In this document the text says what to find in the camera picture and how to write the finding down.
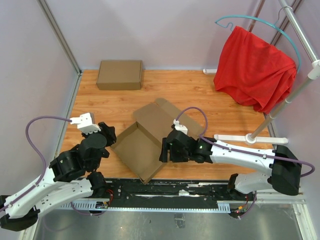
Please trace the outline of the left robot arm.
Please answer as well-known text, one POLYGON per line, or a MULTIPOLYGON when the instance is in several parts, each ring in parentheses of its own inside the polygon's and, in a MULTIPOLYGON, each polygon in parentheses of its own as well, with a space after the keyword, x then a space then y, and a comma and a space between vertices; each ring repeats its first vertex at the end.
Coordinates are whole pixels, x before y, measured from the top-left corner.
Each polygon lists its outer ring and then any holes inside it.
POLYGON ((97 169, 110 153, 107 147, 117 141, 116 129, 104 122, 97 130, 83 134, 83 140, 52 160, 43 176, 13 195, 2 195, 0 207, 4 215, 0 227, 20 232, 34 225, 39 217, 81 198, 101 198, 108 185, 97 169))

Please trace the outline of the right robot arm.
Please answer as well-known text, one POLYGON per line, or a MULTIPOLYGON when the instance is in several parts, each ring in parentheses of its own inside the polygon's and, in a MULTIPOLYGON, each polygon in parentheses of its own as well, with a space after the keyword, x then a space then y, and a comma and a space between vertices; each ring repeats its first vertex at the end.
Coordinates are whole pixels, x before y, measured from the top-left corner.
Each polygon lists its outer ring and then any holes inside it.
POLYGON ((276 149, 241 147, 215 138, 194 139, 176 129, 162 139, 159 161, 231 164, 253 169, 250 174, 234 173, 230 176, 226 193, 232 200, 253 191, 269 189, 296 196, 302 175, 302 164, 284 145, 278 145, 276 149))

